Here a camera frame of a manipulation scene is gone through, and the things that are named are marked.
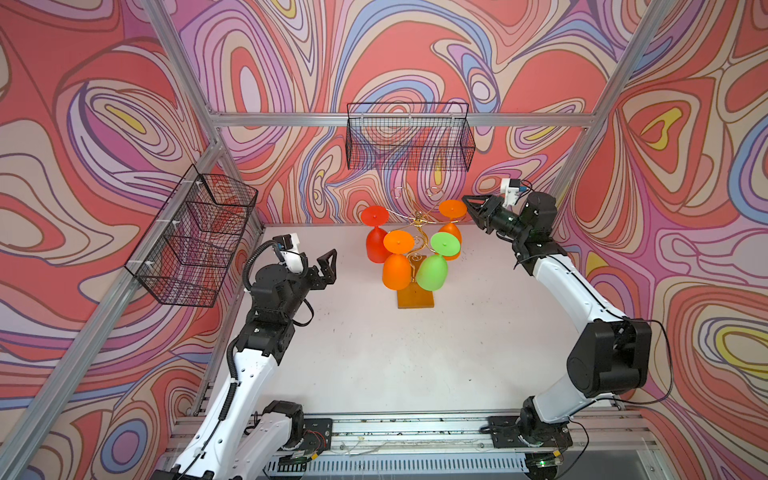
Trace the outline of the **orange wine glass back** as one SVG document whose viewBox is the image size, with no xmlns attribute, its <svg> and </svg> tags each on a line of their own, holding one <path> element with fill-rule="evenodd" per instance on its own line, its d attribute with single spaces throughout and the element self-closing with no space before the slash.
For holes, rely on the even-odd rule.
<svg viewBox="0 0 768 480">
<path fill-rule="evenodd" d="M 461 200 L 445 200 L 440 203 L 438 211 L 447 219 L 447 222 L 440 228 L 440 232 L 450 233 L 462 245 L 463 238 L 458 223 L 467 214 L 466 205 Z"/>
</svg>

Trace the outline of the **green wine glass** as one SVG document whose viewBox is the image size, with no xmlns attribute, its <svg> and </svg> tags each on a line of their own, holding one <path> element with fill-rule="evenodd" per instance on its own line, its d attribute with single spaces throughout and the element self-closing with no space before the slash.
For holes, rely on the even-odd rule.
<svg viewBox="0 0 768 480">
<path fill-rule="evenodd" d="M 430 238 L 429 247 L 433 255 L 422 261 L 416 283 L 423 290 L 434 292 L 443 287 L 448 276 L 447 258 L 460 253 L 461 243 L 451 233 L 438 232 Z"/>
</svg>

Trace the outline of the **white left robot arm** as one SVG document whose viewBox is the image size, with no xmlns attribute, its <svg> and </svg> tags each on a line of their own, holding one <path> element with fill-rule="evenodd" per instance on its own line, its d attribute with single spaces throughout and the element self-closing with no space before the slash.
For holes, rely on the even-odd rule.
<svg viewBox="0 0 768 480">
<path fill-rule="evenodd" d="M 152 478 L 255 479 L 273 458 L 306 466 L 328 449 L 328 436 L 306 425 L 300 404 L 273 400 L 259 410 L 257 403 L 297 329 L 310 324 L 296 318 L 310 305 L 308 294 L 336 282 L 337 258 L 331 249 L 309 262 L 295 234 L 276 236 L 254 250 L 242 272 L 251 307 L 225 349 L 226 381 L 186 448 Z"/>
</svg>

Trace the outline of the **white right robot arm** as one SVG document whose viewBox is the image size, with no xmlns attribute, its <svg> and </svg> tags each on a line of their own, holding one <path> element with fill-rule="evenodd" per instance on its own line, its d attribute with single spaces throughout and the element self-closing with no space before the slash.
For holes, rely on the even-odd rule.
<svg viewBox="0 0 768 480">
<path fill-rule="evenodd" d="M 538 446 L 591 404 L 642 387 L 651 325 L 613 307 L 552 239 L 554 198 L 531 193 L 519 213 L 501 196 L 467 195 L 463 204 L 513 256 L 482 246 L 436 313 L 398 313 L 345 281 L 321 321 L 333 405 L 484 406 L 513 381 L 540 384 L 561 359 L 564 376 L 527 397 L 514 425 Z"/>
</svg>

